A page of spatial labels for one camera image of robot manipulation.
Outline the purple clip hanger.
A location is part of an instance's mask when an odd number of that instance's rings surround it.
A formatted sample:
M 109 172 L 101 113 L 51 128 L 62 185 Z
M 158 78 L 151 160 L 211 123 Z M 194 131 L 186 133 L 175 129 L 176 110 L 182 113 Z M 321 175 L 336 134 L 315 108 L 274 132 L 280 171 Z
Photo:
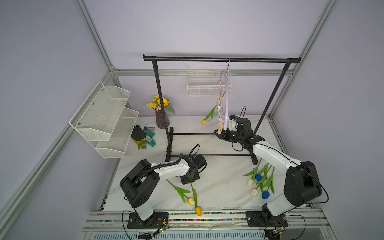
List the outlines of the purple clip hanger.
M 226 94 L 224 95 L 222 102 L 221 102 L 221 107 L 218 109 L 218 129 L 219 134 L 221 133 L 222 130 L 227 130 L 228 129 L 228 119 L 229 119 L 229 93 L 230 93 L 230 88 L 229 88 L 229 76 L 228 76 L 228 70 L 230 66 L 230 61 L 231 59 L 228 58 L 228 65 L 225 70 L 222 70 L 219 76 L 218 80 L 218 95 L 222 95 L 224 92 Z

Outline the black clothes rack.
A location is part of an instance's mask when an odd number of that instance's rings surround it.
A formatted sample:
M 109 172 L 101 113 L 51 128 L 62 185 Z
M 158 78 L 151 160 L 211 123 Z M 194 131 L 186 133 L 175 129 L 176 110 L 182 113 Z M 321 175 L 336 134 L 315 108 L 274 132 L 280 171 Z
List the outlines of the black clothes rack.
M 263 138 L 257 136 L 256 133 L 285 77 L 287 71 L 289 70 L 292 64 L 299 64 L 302 60 L 299 58 L 287 58 L 287 59 L 273 59 L 273 58 L 214 58 L 214 57 L 157 57 L 157 56 L 146 56 L 143 55 L 143 59 L 146 62 L 152 62 L 153 69 L 156 78 L 156 84 L 158 89 L 159 96 L 155 98 L 154 103 L 160 104 L 159 111 L 163 115 L 163 120 L 166 120 L 166 109 L 171 107 L 171 104 L 167 106 L 164 105 L 163 94 L 161 89 L 160 75 L 158 62 L 218 62 L 218 63 L 284 63 L 284 67 L 282 73 L 279 77 L 278 82 L 275 85 L 275 88 L 267 102 L 267 105 L 262 113 L 261 118 L 254 130 L 251 129 L 251 125 L 248 124 L 245 127 L 247 131 L 247 137 L 244 138 L 241 136 L 242 132 L 239 134 L 235 134 L 233 130 L 229 130 L 229 105 L 230 105 L 230 91 L 229 91 L 229 80 L 228 80 L 228 70 L 223 70 L 220 73 L 220 78 L 218 80 L 218 89 L 219 95 L 217 100 L 216 108 L 218 109 L 219 116 L 219 125 L 218 129 L 214 132 L 214 134 L 219 138 L 227 142 L 231 143 L 240 143 L 242 148 L 249 152 L 249 156 L 251 157 L 252 163 L 256 165 L 259 161 L 254 154 L 253 147 L 251 144 L 255 144 L 257 141 L 261 141 Z

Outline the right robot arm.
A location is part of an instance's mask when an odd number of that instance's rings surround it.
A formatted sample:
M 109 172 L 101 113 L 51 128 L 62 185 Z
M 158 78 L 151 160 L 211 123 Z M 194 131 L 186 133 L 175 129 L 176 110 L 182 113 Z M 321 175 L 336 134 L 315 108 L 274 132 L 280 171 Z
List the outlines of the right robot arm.
M 253 160 L 267 161 L 285 177 L 283 193 L 262 206 L 262 216 L 268 220 L 322 195 L 315 165 L 310 161 L 301 162 L 272 147 L 263 137 L 254 134 L 247 118 L 237 119 L 234 130 L 229 129 L 224 119 L 219 120 L 214 134 L 221 140 L 240 144 Z

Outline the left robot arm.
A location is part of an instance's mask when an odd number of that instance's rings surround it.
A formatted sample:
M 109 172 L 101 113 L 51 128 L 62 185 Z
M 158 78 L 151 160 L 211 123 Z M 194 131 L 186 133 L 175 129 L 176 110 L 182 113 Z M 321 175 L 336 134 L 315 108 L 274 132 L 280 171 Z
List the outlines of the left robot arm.
M 160 181 L 180 177 L 182 184 L 191 184 L 200 179 L 200 172 L 207 167 L 202 155 L 180 154 L 171 162 L 151 164 L 148 160 L 139 161 L 120 181 L 124 198 L 129 202 L 142 221 L 155 216 L 149 199 Z

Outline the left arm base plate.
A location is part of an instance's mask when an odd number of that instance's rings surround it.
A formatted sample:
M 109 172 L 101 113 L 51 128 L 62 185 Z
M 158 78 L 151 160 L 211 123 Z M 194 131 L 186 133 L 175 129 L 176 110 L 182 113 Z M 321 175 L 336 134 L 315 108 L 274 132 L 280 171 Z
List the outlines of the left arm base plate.
M 128 229 L 160 229 L 169 220 L 169 213 L 154 212 L 147 220 L 142 220 L 137 213 L 130 213 L 127 223 Z

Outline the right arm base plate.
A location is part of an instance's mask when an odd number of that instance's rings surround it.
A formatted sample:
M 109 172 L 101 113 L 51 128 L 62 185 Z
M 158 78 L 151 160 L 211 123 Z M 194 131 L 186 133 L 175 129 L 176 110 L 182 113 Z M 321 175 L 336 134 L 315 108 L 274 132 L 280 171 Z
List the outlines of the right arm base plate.
M 287 227 L 286 216 L 284 214 L 278 216 L 272 216 L 269 213 L 263 211 L 247 211 L 246 220 L 248 227 Z

